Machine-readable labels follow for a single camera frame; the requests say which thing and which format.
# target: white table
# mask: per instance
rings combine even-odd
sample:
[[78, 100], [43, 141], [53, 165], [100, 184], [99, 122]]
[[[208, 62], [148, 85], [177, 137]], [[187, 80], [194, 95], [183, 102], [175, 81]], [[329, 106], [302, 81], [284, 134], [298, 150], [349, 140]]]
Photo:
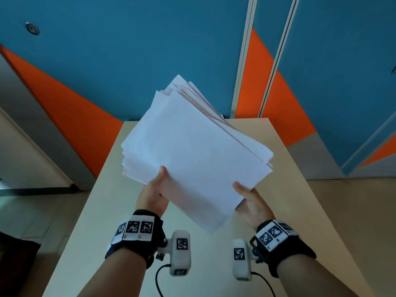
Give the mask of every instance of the white table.
[[[274, 152], [271, 160], [274, 172], [257, 185], [257, 190], [275, 216], [296, 229], [316, 252], [320, 263], [359, 296], [374, 296], [270, 121], [230, 119], [229, 123]], [[135, 125], [136, 122], [125, 122], [120, 130], [44, 297], [76, 296], [103, 262], [119, 222], [133, 213], [142, 184], [121, 174], [120, 145]], [[262, 279], [254, 276], [252, 282], [239, 282], [232, 276], [232, 241], [249, 240], [254, 235], [238, 216], [234, 215], [213, 235], [205, 233], [173, 204], [163, 220], [167, 237], [177, 229], [190, 232], [192, 253], [192, 266], [186, 277], [172, 277], [167, 269], [161, 270], [158, 280], [164, 296], [270, 296]], [[158, 296], [154, 276], [165, 263], [169, 263], [168, 256], [163, 262], [155, 260], [147, 270], [141, 296]], [[252, 269], [270, 281], [278, 297], [286, 296], [280, 281], [270, 276], [265, 264], [253, 264]]]

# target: person's right arm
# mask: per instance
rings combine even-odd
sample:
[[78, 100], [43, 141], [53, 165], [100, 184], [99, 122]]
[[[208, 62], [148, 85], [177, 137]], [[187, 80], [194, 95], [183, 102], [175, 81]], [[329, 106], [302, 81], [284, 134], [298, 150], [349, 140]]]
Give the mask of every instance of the person's right arm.
[[[245, 197], [236, 211], [254, 230], [261, 223], [275, 219], [272, 210], [256, 189], [250, 191], [239, 183], [234, 183], [234, 189]], [[280, 262], [277, 272], [289, 297], [357, 297], [317, 260], [304, 254], [287, 257]]]

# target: forearm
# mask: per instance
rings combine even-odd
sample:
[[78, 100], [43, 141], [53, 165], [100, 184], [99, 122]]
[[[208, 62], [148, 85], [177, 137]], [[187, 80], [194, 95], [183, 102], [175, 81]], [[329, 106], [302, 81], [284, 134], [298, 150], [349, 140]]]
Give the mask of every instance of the forearm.
[[289, 297], [357, 297], [318, 261], [304, 254], [283, 260], [277, 272]]
[[146, 261], [136, 253], [121, 248], [109, 256], [78, 297], [137, 297], [146, 273]]

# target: beige floor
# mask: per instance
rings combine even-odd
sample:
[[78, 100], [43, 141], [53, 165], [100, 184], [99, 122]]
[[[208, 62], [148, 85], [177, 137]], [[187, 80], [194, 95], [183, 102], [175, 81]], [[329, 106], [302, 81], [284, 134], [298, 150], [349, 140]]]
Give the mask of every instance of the beige floor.
[[[376, 296], [396, 296], [396, 179], [309, 185]], [[42, 244], [19, 297], [42, 295], [88, 194], [0, 198], [0, 231]]]
[[19, 297], [41, 297], [89, 192], [0, 197], [0, 231], [41, 244]]

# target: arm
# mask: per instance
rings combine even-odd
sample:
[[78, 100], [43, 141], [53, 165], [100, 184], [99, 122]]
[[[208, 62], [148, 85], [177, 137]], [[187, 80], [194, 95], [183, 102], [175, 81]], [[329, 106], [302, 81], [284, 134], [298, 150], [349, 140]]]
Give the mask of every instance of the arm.
[[[141, 191], [136, 201], [137, 210], [149, 210], [160, 218], [169, 200], [159, 193], [167, 177], [165, 167]], [[110, 255], [82, 289], [78, 297], [137, 297], [146, 273], [146, 261], [135, 252], [121, 248]]]
[[[261, 223], [275, 219], [272, 210], [256, 189], [249, 190], [239, 183], [234, 183], [234, 189], [245, 197], [236, 211], [254, 230]], [[289, 297], [357, 297], [318, 261], [304, 254], [287, 257], [280, 262], [277, 272]]]

